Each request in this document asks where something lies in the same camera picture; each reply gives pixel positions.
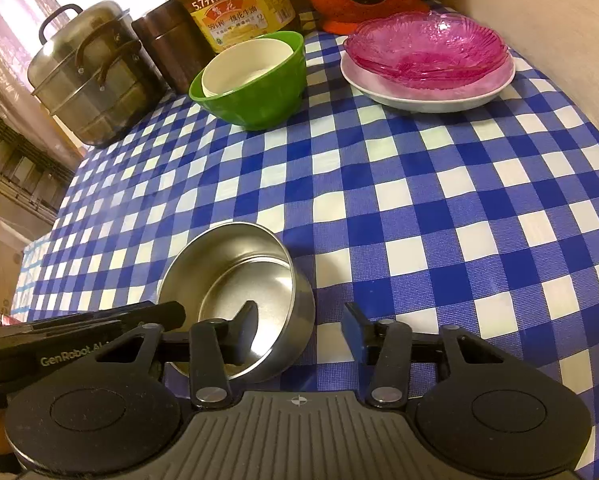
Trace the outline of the stainless steel bowl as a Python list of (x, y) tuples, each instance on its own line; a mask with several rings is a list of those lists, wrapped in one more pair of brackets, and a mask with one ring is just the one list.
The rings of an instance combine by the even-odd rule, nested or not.
[(258, 307), (258, 325), (242, 365), (231, 379), (265, 382), (287, 370), (307, 347), (316, 304), (305, 275), (270, 230), (228, 222), (196, 236), (179, 252), (159, 284), (159, 302), (185, 310), (182, 330), (210, 318), (231, 320), (247, 300)]

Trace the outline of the green plastic bowl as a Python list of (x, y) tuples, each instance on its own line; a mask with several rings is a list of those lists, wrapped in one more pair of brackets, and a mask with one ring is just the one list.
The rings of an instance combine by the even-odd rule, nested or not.
[(274, 38), (293, 48), (293, 55), (274, 70), (241, 88), (221, 96), (204, 96), (203, 70), (188, 88), (188, 96), (214, 116), (246, 130), (266, 130), (286, 122), (301, 106), (307, 88), (305, 38), (293, 30), (272, 32), (258, 38)]

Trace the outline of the cream plastic bowl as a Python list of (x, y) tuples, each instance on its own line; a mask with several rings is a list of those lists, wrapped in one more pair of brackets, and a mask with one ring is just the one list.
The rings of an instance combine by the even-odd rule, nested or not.
[(203, 70), (204, 96), (221, 96), (266, 75), (288, 60), (294, 51), (286, 42), (257, 38), (218, 54)]

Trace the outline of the large purple glass plate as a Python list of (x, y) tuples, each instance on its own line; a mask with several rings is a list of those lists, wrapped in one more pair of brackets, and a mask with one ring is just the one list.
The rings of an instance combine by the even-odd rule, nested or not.
[(478, 81), (507, 60), (494, 30), (458, 13), (398, 13), (366, 21), (344, 48), (369, 72), (414, 89), (454, 89)]

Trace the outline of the blue white checkered tablecloth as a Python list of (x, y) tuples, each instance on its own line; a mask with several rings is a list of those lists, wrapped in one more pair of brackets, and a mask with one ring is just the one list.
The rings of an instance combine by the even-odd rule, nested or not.
[(152, 299), (196, 235), (256, 222), (316, 297), (316, 330), (276, 388), (358, 385), (346, 301), (417, 332), (457, 324), (583, 399), (593, 430), (578, 469), (599, 478), (599, 131), (525, 58), (476, 110), (406, 115), (351, 88), (341, 53), (339, 37), (307, 38), (305, 98), (278, 129), (166, 96), (88, 151), (51, 232), (25, 250), (14, 315)]

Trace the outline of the stainless steel steamer pot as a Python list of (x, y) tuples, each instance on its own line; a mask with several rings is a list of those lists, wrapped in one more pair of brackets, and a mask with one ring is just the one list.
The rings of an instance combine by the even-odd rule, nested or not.
[(39, 41), (27, 70), (32, 95), (86, 145), (118, 141), (166, 92), (129, 12), (113, 1), (60, 6), (40, 25)]

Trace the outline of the white ceramic plate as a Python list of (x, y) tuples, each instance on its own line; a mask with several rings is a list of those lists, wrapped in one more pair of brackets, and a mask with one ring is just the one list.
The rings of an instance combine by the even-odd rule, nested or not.
[(515, 63), (509, 54), (502, 66), (478, 81), (454, 89), (413, 89), (358, 66), (344, 52), (339, 64), (351, 87), (372, 101), (410, 113), (447, 114), (483, 106), (511, 84)]

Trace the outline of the brown metal canister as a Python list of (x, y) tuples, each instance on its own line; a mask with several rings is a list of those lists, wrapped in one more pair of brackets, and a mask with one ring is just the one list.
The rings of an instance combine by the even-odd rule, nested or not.
[(187, 94), (214, 51), (179, 0), (168, 0), (134, 20), (136, 36), (173, 91)]

